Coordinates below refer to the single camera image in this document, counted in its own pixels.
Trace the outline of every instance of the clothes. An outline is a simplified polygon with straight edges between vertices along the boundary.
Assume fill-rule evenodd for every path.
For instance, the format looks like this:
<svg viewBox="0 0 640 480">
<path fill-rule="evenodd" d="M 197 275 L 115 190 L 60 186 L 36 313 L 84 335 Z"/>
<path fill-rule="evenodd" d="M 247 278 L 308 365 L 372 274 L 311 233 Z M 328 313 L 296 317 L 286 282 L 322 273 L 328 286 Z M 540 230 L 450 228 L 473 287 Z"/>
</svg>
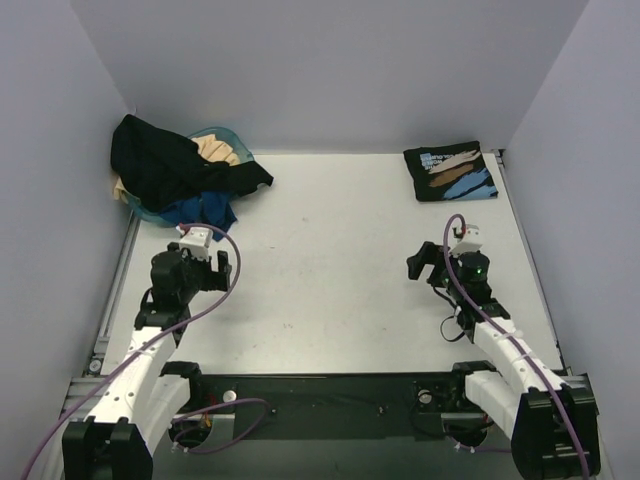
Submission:
<svg viewBox="0 0 640 480">
<path fill-rule="evenodd" d="M 218 140 L 215 134 L 192 138 L 191 141 L 198 145 L 198 155 L 209 163 L 227 162 L 232 167 L 240 165 L 240 159 L 238 158 L 238 155 L 234 153 L 231 146 L 221 140 Z M 115 200 L 120 200 L 123 203 L 129 203 L 129 198 L 132 196 L 133 195 L 127 192 L 127 189 L 124 188 L 122 179 L 118 177 L 116 184 L 113 187 L 113 198 Z"/>
<path fill-rule="evenodd" d="M 172 225 L 206 223 L 226 232 L 237 220 L 229 205 L 230 198 L 230 193 L 203 192 L 197 197 L 172 203 L 158 215 Z M 213 238 L 219 241 L 222 235 L 214 232 Z"/>
<path fill-rule="evenodd" d="M 404 152 L 404 160 L 419 202 L 498 195 L 482 157 L 480 142 L 414 148 Z"/>
<path fill-rule="evenodd" d="M 238 155 L 228 144 L 216 139 L 214 134 L 205 135 L 204 137 L 192 138 L 192 142 L 198 145 L 198 155 L 207 162 L 227 162 L 232 167 L 240 165 Z"/>
<path fill-rule="evenodd" d="M 113 133 L 111 168 L 151 212 L 201 192 L 243 196 L 260 184 L 273 183 L 273 177 L 255 161 L 233 168 L 226 162 L 209 163 L 198 155 L 195 142 L 133 115 L 126 115 Z"/>
</svg>

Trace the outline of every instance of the white table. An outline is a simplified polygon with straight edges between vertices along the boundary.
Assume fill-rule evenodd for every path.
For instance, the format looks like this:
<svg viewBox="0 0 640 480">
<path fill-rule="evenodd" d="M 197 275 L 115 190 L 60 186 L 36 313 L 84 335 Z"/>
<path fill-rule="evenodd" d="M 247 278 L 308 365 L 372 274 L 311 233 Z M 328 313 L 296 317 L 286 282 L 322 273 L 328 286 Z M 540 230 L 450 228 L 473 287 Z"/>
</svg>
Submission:
<svg viewBox="0 0 640 480">
<path fill-rule="evenodd" d="M 258 155 L 271 188 L 233 202 L 230 234 L 242 252 L 237 289 L 187 329 L 173 360 L 207 374 L 449 371 L 484 359 L 438 331 L 450 307 L 407 278 L 405 259 L 425 240 L 441 243 L 447 219 L 465 215 L 483 231 L 489 283 L 525 339 L 551 368 L 561 360 L 498 165 L 485 155 L 497 199 L 420 204 L 401 154 Z M 151 258 L 173 229 L 143 223 L 117 307 L 103 373 L 122 358 L 150 286 Z M 211 249 L 230 252 L 221 242 Z M 200 293 L 192 313 L 220 293 Z M 459 330 L 450 322 L 446 332 Z"/>
</svg>

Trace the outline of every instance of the folded t-shirt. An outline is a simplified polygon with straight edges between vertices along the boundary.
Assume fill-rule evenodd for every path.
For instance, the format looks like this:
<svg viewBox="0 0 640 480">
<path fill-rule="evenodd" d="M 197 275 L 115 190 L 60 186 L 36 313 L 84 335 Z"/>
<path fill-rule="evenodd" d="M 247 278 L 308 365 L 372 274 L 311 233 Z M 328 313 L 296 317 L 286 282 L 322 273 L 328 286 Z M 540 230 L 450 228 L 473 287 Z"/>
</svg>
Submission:
<svg viewBox="0 0 640 480">
<path fill-rule="evenodd" d="M 404 152 L 416 200 L 475 200 L 498 196 L 480 142 L 420 147 Z"/>
</svg>

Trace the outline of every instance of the white tabletop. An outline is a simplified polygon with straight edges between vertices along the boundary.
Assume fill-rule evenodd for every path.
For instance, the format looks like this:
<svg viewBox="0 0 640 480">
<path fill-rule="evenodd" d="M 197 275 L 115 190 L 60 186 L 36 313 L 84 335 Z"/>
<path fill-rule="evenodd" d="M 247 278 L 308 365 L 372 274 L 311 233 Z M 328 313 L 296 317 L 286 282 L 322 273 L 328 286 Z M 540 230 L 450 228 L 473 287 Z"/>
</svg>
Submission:
<svg viewBox="0 0 640 480">
<path fill-rule="evenodd" d="M 405 259 L 425 240 L 441 243 L 445 222 L 460 212 L 483 231 L 494 296 L 539 357 L 561 368 L 498 165 L 485 159 L 497 199 L 420 204 L 401 154 L 258 155 L 275 182 L 233 202 L 238 286 L 188 327 L 172 359 L 208 374 L 449 371 L 485 359 L 466 338 L 440 337 L 451 308 L 425 283 L 429 267 L 420 281 L 407 278 Z M 124 354 L 151 258 L 176 238 L 173 229 L 140 226 L 103 373 Z M 214 245 L 214 258 L 217 249 L 235 265 L 228 244 Z M 219 295 L 198 294 L 192 313 Z"/>
</svg>

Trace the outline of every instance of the beige cloth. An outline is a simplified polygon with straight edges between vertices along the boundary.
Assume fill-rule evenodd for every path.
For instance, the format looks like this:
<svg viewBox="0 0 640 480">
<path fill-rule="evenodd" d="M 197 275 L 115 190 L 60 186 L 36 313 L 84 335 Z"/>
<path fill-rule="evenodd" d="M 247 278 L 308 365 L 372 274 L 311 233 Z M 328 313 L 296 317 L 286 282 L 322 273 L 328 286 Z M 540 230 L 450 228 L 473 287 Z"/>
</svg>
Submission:
<svg viewBox="0 0 640 480">
<path fill-rule="evenodd" d="M 198 145 L 198 154 L 207 162 L 227 162 L 232 167 L 240 165 L 238 155 L 233 152 L 233 149 L 229 144 L 222 140 L 218 140 L 215 134 L 192 138 L 191 141 Z M 113 198 L 127 203 L 127 196 L 125 195 L 126 191 L 127 189 L 124 188 L 122 180 L 118 177 L 116 184 L 113 187 Z"/>
</svg>

